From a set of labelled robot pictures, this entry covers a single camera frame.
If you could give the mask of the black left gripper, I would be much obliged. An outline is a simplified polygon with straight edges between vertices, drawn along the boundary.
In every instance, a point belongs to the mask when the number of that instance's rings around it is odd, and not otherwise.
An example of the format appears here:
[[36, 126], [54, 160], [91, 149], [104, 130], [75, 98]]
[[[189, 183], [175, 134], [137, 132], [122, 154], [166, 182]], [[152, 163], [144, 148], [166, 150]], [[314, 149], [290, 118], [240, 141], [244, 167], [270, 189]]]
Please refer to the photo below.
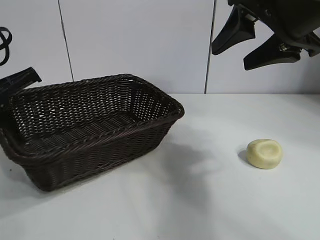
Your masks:
[[40, 82], [42, 82], [42, 79], [33, 67], [28, 67], [2, 78], [0, 80], [0, 109], [4, 110], [6, 108], [10, 96], [34, 83]]

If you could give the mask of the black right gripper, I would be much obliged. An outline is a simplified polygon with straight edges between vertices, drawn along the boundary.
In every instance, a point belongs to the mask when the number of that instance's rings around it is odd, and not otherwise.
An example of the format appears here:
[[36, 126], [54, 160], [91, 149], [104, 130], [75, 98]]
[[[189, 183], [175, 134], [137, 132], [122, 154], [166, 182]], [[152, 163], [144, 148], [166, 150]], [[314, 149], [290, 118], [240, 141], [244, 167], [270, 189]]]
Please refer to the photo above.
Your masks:
[[256, 18], [275, 34], [243, 59], [246, 71], [295, 63], [300, 60], [300, 48], [307, 50], [310, 57], [320, 53], [320, 38], [314, 33], [320, 27], [318, 0], [229, 0], [227, 3], [234, 7], [211, 43], [213, 55], [254, 39]]

